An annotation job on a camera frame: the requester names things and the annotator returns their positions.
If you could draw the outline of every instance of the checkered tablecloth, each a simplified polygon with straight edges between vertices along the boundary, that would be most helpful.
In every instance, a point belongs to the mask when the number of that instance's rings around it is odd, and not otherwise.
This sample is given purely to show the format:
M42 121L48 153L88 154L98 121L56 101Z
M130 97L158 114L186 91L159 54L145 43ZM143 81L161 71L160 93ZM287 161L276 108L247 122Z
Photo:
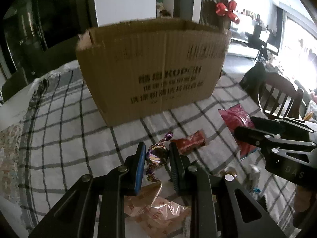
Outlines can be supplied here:
M177 139L199 129L208 144L190 154L190 160L199 160L214 175L232 166L242 184L248 181L250 164L260 167L258 188L267 197L271 217L287 236L296 231L291 225L295 185L265 171L259 151L241 161L239 148L218 113L240 103L249 115L262 116L233 75L223 73L208 99L116 127L103 121L79 69L50 78L40 87L25 116L18 168L22 219L29 231L83 174L107 174L134 154L140 141L148 148L169 130ZM180 201L169 185L170 174L169 165L156 172L166 183L164 197ZM184 228L169 237L185 237ZM141 230L126 223L126 237L147 237L133 232Z

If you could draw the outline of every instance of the brown cardboard box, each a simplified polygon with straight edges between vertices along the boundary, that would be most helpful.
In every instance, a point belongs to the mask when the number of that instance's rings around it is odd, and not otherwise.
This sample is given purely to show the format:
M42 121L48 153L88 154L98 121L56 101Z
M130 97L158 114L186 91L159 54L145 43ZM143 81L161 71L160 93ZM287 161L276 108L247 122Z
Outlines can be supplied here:
M180 19L92 28L77 59L108 125L118 125L211 96L231 35Z

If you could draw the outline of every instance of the slatted wall panel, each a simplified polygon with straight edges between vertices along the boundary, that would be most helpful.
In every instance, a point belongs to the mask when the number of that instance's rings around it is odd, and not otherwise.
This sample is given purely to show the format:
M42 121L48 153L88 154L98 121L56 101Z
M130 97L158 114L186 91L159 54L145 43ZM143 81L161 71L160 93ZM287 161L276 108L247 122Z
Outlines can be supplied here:
M216 15L216 4L222 2L228 4L228 0L201 0L200 20L201 24L219 26L222 24L220 17Z

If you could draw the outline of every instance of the red candy wrapper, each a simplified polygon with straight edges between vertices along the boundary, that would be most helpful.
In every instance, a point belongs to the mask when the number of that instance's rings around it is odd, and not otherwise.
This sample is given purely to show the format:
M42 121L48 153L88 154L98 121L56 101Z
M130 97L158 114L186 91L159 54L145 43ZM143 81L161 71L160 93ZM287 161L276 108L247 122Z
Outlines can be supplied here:
M172 140L176 143L178 151L182 155L190 154L193 149L200 148L205 145L205 133L202 130L196 131L193 135L185 139Z
M230 132L234 136L234 130L238 126L245 126L250 128L255 128L253 122L250 119L248 113L241 107L240 104L237 104L228 109L219 109L222 119L228 126ZM240 148L240 159L244 159L247 155L253 153L257 150L256 146L250 145L248 143L239 141L236 139L236 142Z

